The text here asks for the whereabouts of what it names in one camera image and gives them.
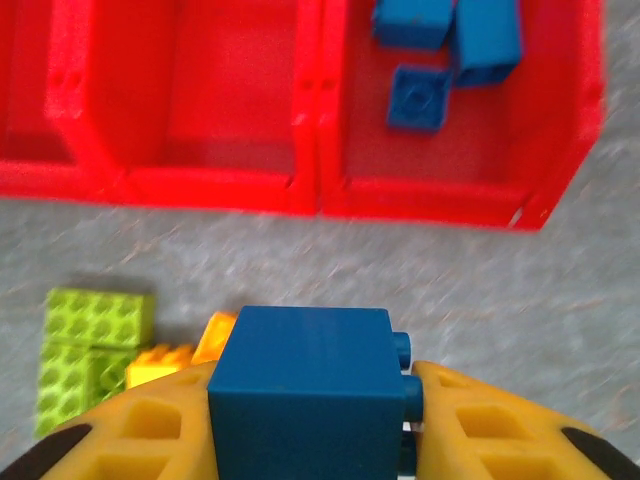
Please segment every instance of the gray carpet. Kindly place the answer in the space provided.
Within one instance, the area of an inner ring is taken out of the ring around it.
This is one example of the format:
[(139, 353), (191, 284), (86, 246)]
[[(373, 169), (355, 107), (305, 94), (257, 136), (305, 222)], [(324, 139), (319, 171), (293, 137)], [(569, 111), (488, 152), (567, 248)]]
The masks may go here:
[(414, 357), (584, 420), (640, 461), (640, 3), (608, 5), (608, 127), (536, 236), (0, 203), (0, 468), (27, 448), (43, 300), (154, 289), (157, 337), (247, 303), (378, 306)]

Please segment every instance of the red plastic bin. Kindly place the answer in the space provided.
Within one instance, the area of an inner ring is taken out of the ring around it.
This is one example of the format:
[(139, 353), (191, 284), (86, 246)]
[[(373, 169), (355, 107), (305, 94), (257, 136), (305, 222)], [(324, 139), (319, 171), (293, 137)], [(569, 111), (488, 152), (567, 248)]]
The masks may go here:
[(603, 121), (600, 0), (521, 0), (525, 59), (386, 128), (375, 0), (0, 2), (0, 195), (538, 229)]

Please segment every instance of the yellow plastic part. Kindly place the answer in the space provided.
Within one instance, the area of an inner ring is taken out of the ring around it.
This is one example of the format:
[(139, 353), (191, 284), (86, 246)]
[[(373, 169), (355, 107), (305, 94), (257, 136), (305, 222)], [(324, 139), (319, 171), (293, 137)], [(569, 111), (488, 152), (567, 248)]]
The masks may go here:
[(127, 388), (184, 370), (191, 365), (192, 357), (191, 345), (182, 345), (175, 350), (169, 345), (158, 345), (144, 351), (127, 367)]
[(417, 480), (608, 480), (561, 432), (590, 427), (439, 365), (413, 374), (425, 404)]
[(220, 360), (220, 355), (227, 345), (237, 317), (233, 313), (216, 312), (213, 314), (200, 339), (198, 348), (196, 348), (196, 353), (193, 355), (192, 363), (194, 365)]
[(93, 429), (42, 480), (218, 480), (207, 400), (214, 369), (146, 383), (62, 425)]

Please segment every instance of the red storage tray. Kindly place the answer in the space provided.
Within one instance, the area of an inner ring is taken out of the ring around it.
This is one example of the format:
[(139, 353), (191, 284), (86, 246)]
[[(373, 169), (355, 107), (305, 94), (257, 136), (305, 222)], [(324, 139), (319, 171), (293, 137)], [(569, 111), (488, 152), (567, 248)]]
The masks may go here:
[(521, 0), (525, 59), (386, 128), (375, 0), (0, 2), (0, 194), (539, 229), (603, 121), (600, 0)]

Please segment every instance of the black rubber tip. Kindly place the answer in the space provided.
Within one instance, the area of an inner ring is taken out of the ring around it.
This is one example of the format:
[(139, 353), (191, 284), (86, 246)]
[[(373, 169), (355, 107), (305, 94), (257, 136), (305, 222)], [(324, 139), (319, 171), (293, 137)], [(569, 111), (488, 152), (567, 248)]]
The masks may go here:
[(83, 423), (40, 440), (31, 450), (0, 472), (0, 480), (39, 480), (91, 431)]
[(562, 433), (611, 480), (640, 480), (640, 467), (604, 438), (572, 427), (563, 428)]

